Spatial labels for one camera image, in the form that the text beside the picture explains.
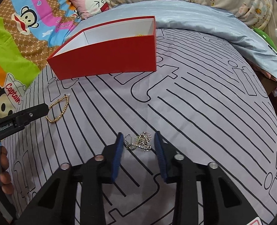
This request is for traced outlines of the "person's left hand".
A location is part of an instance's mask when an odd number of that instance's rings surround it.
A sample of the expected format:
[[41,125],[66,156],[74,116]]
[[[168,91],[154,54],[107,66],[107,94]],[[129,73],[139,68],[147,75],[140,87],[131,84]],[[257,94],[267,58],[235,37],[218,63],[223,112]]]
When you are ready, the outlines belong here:
[[0,153],[0,164],[2,167],[2,171],[0,173],[0,181],[2,182],[2,191],[10,196],[13,194],[14,188],[11,181],[11,176],[7,171],[7,169],[9,168],[7,154],[7,149],[4,146],[2,146]]

